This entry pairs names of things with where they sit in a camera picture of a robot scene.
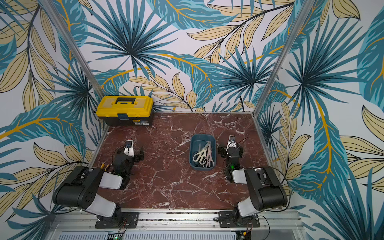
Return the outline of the pink kitchen shears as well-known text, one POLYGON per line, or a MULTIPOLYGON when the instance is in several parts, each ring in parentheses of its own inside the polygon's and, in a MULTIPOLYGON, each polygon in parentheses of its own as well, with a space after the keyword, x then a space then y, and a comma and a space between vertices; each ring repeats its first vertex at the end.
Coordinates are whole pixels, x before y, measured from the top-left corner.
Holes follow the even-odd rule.
POLYGON ((204 168, 212 168, 214 166, 214 160, 212 158, 212 145, 208 142, 205 147, 205 153, 201 161, 201 165, 204 168))

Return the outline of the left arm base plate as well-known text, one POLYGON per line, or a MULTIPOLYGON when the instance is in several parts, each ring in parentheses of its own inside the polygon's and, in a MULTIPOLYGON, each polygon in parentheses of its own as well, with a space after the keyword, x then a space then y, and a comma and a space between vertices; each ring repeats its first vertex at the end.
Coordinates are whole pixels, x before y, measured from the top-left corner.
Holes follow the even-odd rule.
POLYGON ((138 224, 139 212, 122 212, 114 217, 97 215, 96 229, 135 229, 138 224))

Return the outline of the yellow black toolbox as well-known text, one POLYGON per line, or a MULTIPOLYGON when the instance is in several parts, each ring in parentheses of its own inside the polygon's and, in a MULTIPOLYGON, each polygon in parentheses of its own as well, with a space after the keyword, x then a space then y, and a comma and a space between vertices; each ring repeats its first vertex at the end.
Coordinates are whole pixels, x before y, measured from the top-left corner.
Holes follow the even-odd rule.
POLYGON ((110 127, 151 126, 154 100, 147 96, 105 96, 96 114, 110 127))

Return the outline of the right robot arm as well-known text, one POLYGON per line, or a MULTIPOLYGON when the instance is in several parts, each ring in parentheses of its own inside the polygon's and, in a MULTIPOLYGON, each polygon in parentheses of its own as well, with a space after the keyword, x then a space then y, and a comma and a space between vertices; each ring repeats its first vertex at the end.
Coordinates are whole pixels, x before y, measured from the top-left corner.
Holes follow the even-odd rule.
POLYGON ((288 207, 286 191, 271 167, 242 168, 242 149, 236 145, 227 148, 220 146, 218 153, 225 159, 226 179, 248 188, 249 197, 234 207, 235 220, 245 219, 272 208, 288 207))

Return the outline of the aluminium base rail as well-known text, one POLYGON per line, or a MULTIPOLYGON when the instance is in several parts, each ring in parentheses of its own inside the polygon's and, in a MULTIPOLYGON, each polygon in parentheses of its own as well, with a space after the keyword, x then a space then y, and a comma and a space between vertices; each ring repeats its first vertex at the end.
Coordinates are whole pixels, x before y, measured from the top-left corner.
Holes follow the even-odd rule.
POLYGON ((307 240, 295 210, 263 212, 248 227, 216 222, 224 210, 126 209, 125 227, 96 229, 86 213, 57 216, 47 240, 307 240))

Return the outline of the aluminium corner post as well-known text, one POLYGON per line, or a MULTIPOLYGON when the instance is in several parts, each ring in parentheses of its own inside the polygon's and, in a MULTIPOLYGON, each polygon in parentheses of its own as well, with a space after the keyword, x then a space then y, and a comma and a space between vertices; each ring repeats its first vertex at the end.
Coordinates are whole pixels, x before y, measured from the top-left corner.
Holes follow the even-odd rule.
POLYGON ((301 30, 302 25, 305 23, 305 20, 314 5, 314 0, 311 1, 304 1, 303 6, 298 13, 297 18, 295 19, 295 22, 293 23, 293 28, 289 36, 287 36, 287 39, 285 41, 285 44, 283 45, 283 48, 279 54, 279 57, 276 61, 276 64, 274 65, 273 70, 271 71, 271 74, 264 86, 263 92, 258 100, 258 103, 253 111, 253 117, 256 119, 259 115, 259 113, 262 110, 262 107, 264 105, 264 102, 266 101, 268 94, 273 86, 274 80, 278 75, 279 70, 281 69, 281 66, 285 60, 285 58, 288 56, 297 36, 299 35, 299 32, 301 30))
POLYGON ((94 88, 94 92, 102 99, 105 95, 101 89, 101 86, 96 80, 91 68, 89 67, 86 59, 82 55, 77 43, 75 42, 75 39, 70 33, 70 27, 66 26, 65 20, 62 18, 62 16, 54 6, 53 1, 42 0, 40 2, 42 4, 42 7, 47 11, 49 18, 57 28, 58 32, 63 37, 66 44, 68 45, 69 50, 72 52, 74 58, 77 60, 77 63, 83 69, 84 74, 86 75, 89 82, 94 88))

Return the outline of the yellow black pliers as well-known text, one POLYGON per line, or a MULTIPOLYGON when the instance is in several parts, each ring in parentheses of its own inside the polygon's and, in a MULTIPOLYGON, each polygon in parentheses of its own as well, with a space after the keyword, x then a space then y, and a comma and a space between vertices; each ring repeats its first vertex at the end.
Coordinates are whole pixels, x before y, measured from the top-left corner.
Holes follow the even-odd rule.
POLYGON ((107 165, 106 164, 102 164, 100 166, 100 169, 103 170, 104 172, 108 172, 109 168, 110 168, 109 164, 107 164, 107 165))

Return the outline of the left aluminium corner post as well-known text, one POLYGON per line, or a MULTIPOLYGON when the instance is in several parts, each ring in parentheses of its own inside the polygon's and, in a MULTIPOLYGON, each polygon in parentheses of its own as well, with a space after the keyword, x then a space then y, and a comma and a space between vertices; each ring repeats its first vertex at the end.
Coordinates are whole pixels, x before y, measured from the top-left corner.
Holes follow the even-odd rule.
POLYGON ((101 86, 96 80, 91 68, 89 67, 86 59, 82 55, 77 43, 75 42, 75 39, 70 33, 70 27, 66 26, 65 20, 62 18, 62 16, 54 6, 53 1, 42 0, 40 2, 42 4, 42 7, 47 11, 49 18, 57 28, 58 32, 63 37, 66 44, 68 45, 69 50, 72 52, 74 58, 77 60, 77 63, 83 69, 84 74, 86 75, 89 82, 94 88, 94 92, 102 99, 105 95, 101 89, 101 86))

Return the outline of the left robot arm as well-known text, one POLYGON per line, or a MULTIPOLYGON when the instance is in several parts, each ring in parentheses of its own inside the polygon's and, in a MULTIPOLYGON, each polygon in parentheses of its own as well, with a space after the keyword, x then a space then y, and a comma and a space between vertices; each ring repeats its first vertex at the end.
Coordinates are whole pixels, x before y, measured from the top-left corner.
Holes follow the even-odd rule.
POLYGON ((98 190, 124 190, 131 180, 134 164, 143 159, 144 148, 135 155, 133 147, 125 146, 115 156, 111 173, 102 168, 77 167, 55 190, 53 203, 85 210, 98 217, 116 218, 118 204, 100 196, 98 190))

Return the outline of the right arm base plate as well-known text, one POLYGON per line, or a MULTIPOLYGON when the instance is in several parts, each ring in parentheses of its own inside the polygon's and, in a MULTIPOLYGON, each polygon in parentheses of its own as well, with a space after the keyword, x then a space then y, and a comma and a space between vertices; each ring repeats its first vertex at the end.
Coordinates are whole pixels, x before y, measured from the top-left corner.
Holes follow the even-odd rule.
POLYGON ((214 218, 219 223, 221 228, 258 228, 260 221, 258 216, 251 215, 242 217, 234 211, 221 211, 218 212, 218 217, 214 218))

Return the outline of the right aluminium corner post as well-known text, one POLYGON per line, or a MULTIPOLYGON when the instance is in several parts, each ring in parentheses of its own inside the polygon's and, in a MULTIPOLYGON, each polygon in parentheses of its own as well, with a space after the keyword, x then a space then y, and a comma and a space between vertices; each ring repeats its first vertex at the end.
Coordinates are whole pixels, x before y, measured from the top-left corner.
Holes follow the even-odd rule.
POLYGON ((285 58, 288 56, 297 36, 299 35, 299 32, 301 30, 302 25, 305 23, 305 20, 314 5, 314 0, 311 1, 304 1, 303 6, 298 13, 297 18, 295 19, 295 22, 293 23, 293 28, 289 36, 287 36, 287 39, 285 41, 285 44, 283 45, 283 48, 279 54, 279 57, 276 61, 276 64, 274 65, 273 70, 271 71, 271 74, 264 86, 263 92, 258 100, 258 103, 253 111, 253 117, 256 119, 259 115, 259 113, 262 110, 262 107, 264 105, 264 102, 266 101, 268 94, 273 86, 274 80, 278 75, 279 70, 281 69, 281 66, 285 60, 285 58))

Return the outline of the teal plastic storage box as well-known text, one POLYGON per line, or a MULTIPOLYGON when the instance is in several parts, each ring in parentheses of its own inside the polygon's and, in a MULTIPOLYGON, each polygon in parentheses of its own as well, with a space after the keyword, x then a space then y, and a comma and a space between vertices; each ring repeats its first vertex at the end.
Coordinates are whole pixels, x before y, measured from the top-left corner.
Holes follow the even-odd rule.
POLYGON ((191 167, 197 171, 210 171, 216 166, 216 140, 212 135, 196 134, 191 138, 189 162, 191 167), (193 161, 193 156, 198 153, 207 144, 207 142, 211 142, 212 145, 212 158, 214 160, 214 166, 212 168, 204 168, 202 165, 199 164, 199 162, 195 163, 193 161))

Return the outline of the cream green kitchen shears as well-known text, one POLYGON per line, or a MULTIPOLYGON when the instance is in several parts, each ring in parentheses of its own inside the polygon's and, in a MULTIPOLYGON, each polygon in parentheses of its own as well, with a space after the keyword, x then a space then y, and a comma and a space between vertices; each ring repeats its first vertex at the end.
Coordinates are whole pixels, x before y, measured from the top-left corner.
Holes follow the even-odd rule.
POLYGON ((208 150, 211 148, 210 147, 211 143, 207 142, 207 144, 193 156, 193 161, 199 162, 200 165, 203 165, 203 163, 206 162, 207 157, 208 157, 208 150))

